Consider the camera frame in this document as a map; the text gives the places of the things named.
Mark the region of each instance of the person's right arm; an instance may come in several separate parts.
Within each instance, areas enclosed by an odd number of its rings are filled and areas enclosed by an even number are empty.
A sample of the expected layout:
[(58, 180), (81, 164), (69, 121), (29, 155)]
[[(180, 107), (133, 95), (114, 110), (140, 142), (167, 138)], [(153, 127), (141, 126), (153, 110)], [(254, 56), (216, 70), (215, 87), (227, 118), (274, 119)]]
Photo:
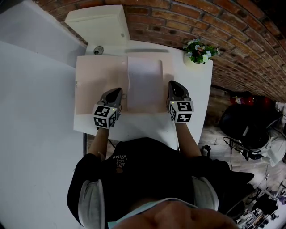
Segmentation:
[(201, 156), (201, 151), (193, 139), (186, 123), (175, 123), (180, 151), (188, 158)]

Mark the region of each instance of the red fire extinguisher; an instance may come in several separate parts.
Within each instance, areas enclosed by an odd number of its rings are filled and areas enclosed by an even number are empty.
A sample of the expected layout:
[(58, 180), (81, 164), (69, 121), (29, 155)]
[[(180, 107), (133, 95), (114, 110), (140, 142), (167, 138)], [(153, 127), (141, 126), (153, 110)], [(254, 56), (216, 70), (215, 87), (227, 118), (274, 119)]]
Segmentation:
[(254, 96), (249, 92), (237, 93), (236, 95), (231, 95), (231, 103), (254, 105)]

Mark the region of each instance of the flower pot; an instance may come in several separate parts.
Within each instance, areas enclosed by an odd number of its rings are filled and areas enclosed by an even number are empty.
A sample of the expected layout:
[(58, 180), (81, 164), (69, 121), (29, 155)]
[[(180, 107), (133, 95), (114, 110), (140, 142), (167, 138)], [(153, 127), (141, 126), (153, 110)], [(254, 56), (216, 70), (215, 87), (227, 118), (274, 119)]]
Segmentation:
[(187, 56), (187, 54), (185, 53), (184, 54), (184, 63), (185, 63), (185, 65), (187, 66), (187, 67), (189, 67), (189, 68), (201, 68), (202, 67), (202, 64), (204, 64), (204, 63), (200, 63), (200, 64), (198, 64), (198, 63), (195, 63), (195, 62), (193, 62), (193, 61), (191, 61), (191, 59)]

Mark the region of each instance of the sheet of paper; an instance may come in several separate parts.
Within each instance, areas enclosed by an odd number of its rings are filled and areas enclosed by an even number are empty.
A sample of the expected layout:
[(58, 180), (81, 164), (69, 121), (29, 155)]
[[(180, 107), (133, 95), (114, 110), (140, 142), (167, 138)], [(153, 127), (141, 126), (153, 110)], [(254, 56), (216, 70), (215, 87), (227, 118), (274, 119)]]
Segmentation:
[(128, 57), (128, 112), (156, 113), (163, 103), (162, 61)]

